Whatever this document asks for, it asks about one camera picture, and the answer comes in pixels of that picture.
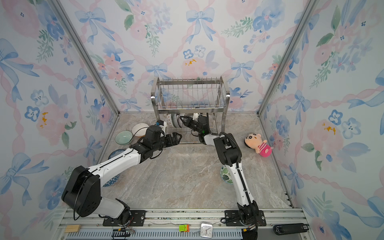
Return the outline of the stainless steel dish rack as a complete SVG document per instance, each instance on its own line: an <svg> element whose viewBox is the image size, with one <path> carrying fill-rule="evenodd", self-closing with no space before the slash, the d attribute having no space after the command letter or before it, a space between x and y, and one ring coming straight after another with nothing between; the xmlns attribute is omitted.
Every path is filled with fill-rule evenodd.
<svg viewBox="0 0 384 240"><path fill-rule="evenodd" d="M223 77L195 79L163 79L153 80L150 100L157 121L166 122L167 114L190 116L199 113L209 117L212 133L226 130L226 118L231 99L230 89ZM185 144L198 144L198 133L183 126L170 128L166 133L182 134Z"/></svg>

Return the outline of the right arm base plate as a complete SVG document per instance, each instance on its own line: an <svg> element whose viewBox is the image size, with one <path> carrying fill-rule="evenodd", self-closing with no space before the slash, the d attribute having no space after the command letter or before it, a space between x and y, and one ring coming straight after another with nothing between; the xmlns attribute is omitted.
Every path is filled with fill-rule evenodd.
<svg viewBox="0 0 384 240"><path fill-rule="evenodd" d="M225 217L221 219L221 222L226 224L227 227L251 227L257 224L258 227L265 227L267 225L266 217L262 210L259 210L259 214L242 214L239 210L225 210Z"/></svg>

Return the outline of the green leaf pattern bowl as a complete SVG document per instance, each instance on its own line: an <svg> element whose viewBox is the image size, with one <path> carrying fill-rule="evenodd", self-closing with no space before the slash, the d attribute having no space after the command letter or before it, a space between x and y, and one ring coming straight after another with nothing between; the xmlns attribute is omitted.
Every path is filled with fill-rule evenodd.
<svg viewBox="0 0 384 240"><path fill-rule="evenodd" d="M222 180L224 182L226 182L227 184L230 184L230 185L233 184L231 173L230 173L229 169L226 166L222 166L221 167L220 176L221 176Z"/></svg>

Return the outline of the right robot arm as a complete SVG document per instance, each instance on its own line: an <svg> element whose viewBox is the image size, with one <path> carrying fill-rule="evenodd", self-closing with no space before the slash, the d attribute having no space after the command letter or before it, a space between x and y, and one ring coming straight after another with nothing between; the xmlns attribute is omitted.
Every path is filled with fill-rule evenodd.
<svg viewBox="0 0 384 240"><path fill-rule="evenodd" d="M197 120L190 116L180 116L180 120L187 128L198 133L202 144L216 148L220 162L232 178L241 222L244 225L257 225L260 210L249 190L242 168L242 152L233 135L225 132L212 133L207 116L199 115Z"/></svg>

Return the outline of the blue mesh pattern bowl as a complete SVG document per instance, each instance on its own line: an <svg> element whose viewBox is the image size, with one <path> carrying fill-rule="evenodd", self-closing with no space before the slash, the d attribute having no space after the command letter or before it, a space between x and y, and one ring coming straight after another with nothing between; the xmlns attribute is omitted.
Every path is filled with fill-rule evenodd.
<svg viewBox="0 0 384 240"><path fill-rule="evenodd" d="M113 178L111 178L110 180L108 180L104 185L103 185L103 187L111 187L111 186L113 186L114 184L116 184L117 182L118 182L118 180L119 180L119 177L120 177L120 175L116 175L116 176L114 176Z"/></svg>

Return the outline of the dark blue flower bowl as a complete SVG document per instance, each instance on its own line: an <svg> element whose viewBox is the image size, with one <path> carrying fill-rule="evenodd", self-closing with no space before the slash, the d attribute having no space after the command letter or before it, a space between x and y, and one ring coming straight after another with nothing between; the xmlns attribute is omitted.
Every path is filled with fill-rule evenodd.
<svg viewBox="0 0 384 240"><path fill-rule="evenodd" d="M179 124L178 124L178 120L177 120L177 114L171 114L171 119L172 119L173 126L175 128L178 128Z"/></svg>

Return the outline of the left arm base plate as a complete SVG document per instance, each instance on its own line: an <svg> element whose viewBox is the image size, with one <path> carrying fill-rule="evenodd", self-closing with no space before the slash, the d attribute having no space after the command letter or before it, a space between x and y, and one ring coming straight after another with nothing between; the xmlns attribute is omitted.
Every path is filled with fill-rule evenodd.
<svg viewBox="0 0 384 240"><path fill-rule="evenodd" d="M118 218L105 217L104 227L142 227L146 218L145 210L124 210Z"/></svg>

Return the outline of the green white patterned bowl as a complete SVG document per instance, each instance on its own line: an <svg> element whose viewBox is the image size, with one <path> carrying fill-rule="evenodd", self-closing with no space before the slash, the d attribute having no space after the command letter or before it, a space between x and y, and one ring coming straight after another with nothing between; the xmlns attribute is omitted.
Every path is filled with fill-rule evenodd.
<svg viewBox="0 0 384 240"><path fill-rule="evenodd" d="M167 126L170 127L170 128L173 128L174 125L173 125L173 121L172 121L172 115L171 114L167 114L166 116L166 122L167 122Z"/></svg>

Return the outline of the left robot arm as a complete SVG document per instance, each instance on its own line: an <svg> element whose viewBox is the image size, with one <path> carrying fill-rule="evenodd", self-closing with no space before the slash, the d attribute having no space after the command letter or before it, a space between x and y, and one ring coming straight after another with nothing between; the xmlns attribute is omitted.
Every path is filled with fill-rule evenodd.
<svg viewBox="0 0 384 240"><path fill-rule="evenodd" d="M62 194L75 216L87 217L97 214L123 225L132 219L130 207L121 200L102 197L102 187L123 171L139 165L147 159L154 159L155 152L177 146L182 139L179 133L165 134L161 127L150 126L145 136L120 155L88 168L75 168Z"/></svg>

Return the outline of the pink purple glass bowl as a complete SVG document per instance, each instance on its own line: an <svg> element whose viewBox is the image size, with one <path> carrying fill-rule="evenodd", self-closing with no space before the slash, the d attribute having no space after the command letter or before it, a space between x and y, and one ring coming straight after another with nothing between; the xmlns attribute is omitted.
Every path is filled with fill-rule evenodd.
<svg viewBox="0 0 384 240"><path fill-rule="evenodd" d="M184 124L183 124L183 121L180 119L180 115L179 114L177 114L177 121L178 121L179 127L182 128L184 126Z"/></svg>

